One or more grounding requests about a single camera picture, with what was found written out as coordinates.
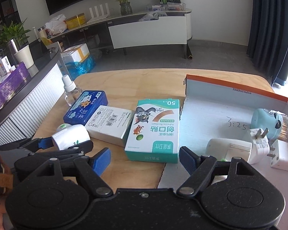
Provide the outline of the left hand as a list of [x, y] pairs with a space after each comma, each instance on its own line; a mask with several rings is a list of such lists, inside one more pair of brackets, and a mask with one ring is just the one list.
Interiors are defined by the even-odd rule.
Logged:
[[3, 159], [0, 156], [0, 164], [4, 169], [4, 173], [0, 174], [0, 185], [4, 185], [6, 192], [0, 196], [0, 229], [3, 227], [3, 215], [6, 213], [5, 200], [7, 194], [11, 191], [13, 186], [13, 174], [10, 168], [4, 163]]

